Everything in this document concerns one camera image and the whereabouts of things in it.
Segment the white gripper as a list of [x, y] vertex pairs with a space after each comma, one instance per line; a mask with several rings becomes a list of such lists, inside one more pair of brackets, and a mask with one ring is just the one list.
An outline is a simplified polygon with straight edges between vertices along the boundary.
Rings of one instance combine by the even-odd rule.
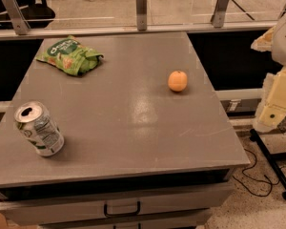
[[[272, 51], [275, 62], [286, 66], [286, 13], [259, 36], [251, 45], [258, 52]], [[267, 73], [262, 87], [262, 98], [255, 112], [253, 128], [262, 133], [271, 132], [286, 117], [286, 67], [277, 74]]]

